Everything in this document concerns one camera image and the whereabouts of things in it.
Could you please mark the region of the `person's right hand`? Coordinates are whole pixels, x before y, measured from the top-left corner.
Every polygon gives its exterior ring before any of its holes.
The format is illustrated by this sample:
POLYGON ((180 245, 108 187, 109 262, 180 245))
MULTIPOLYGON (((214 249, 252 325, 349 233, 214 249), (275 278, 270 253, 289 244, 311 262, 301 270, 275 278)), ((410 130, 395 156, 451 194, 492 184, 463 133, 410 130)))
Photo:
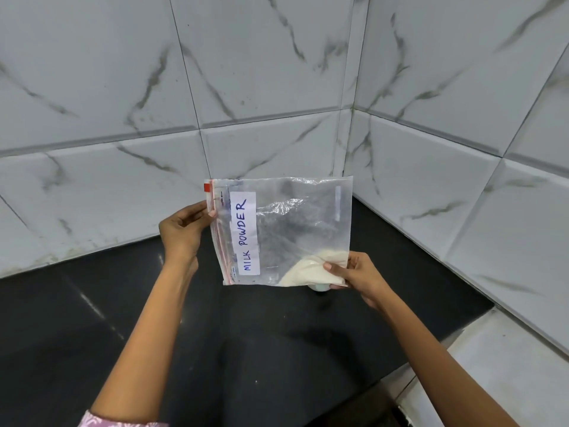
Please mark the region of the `person's right hand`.
POLYGON ((375 310, 382 310, 395 299, 395 292, 381 276, 368 254, 350 251, 346 268, 352 269, 352 277, 345 284, 359 292, 364 302, 375 310))

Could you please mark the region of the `clear zip bag with label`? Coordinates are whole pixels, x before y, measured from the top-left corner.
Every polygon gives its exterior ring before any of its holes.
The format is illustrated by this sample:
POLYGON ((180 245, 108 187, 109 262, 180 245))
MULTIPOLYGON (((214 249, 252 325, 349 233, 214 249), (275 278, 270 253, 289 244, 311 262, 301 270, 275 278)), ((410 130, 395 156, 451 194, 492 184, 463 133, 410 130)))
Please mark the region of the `clear zip bag with label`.
POLYGON ((353 178, 209 179, 223 285, 277 286, 303 256, 350 250, 353 178))

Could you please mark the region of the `person's right forearm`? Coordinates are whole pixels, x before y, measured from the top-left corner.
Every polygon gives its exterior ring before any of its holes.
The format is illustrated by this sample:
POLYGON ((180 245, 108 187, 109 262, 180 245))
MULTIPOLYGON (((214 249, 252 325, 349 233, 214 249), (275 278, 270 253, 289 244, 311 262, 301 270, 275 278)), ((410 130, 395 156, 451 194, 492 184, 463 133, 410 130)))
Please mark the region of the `person's right forearm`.
POLYGON ((520 427, 393 291, 374 295, 445 427, 520 427))

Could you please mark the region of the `white powder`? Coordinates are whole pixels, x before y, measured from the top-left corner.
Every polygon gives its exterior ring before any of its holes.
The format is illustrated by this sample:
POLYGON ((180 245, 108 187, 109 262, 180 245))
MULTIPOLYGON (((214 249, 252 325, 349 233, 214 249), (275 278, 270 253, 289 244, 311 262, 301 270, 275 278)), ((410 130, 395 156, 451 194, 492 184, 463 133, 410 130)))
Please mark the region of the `white powder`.
POLYGON ((349 251, 323 249, 303 256, 279 280, 279 287, 293 286, 345 286, 345 280, 324 269, 324 263, 346 267, 349 251))

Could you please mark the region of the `person's left forearm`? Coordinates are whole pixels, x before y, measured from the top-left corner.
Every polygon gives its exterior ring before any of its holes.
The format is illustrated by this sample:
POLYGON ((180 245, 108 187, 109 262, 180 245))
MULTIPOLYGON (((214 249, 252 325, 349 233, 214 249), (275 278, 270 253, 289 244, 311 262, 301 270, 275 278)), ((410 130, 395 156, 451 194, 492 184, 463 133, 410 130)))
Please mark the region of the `person's left forearm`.
POLYGON ((163 266, 121 354, 89 412, 111 427, 159 420, 181 314, 198 268, 163 266))

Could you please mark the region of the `person's left hand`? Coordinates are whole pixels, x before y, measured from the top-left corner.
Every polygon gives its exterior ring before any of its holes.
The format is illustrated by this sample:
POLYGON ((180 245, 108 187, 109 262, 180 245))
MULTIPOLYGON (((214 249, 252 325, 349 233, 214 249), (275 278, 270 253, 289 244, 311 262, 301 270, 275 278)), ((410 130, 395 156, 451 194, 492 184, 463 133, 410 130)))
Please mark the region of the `person's left hand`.
POLYGON ((206 201, 188 205, 159 223, 165 265, 189 267, 196 258, 202 232, 208 227, 189 228, 189 218, 202 209, 208 210, 206 201))

